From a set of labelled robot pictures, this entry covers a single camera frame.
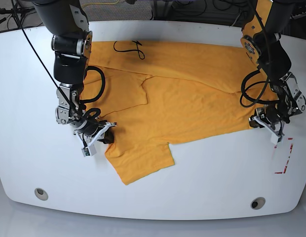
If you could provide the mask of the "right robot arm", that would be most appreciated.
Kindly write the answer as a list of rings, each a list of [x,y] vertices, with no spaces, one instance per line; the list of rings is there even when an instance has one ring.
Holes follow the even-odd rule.
[[[60,84],[57,86],[59,100],[56,121],[69,124],[84,149],[92,142],[113,143],[109,131],[116,123],[98,120],[100,109],[87,109],[86,104],[97,101],[103,94],[106,81],[102,70],[89,66],[92,32],[87,15],[78,0],[34,0],[33,5],[46,28],[52,33],[51,48],[55,53],[53,75]],[[101,76],[101,89],[91,99],[81,100],[83,81],[88,71]]]

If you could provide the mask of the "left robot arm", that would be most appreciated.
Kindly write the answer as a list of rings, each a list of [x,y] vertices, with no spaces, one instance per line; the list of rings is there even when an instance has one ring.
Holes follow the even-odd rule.
[[[242,27],[241,44],[257,69],[243,79],[240,100],[248,100],[248,107],[260,105],[249,125],[266,128],[274,144],[281,142],[290,117],[306,110],[306,98],[280,43],[296,4],[296,0],[250,0],[250,13]]]

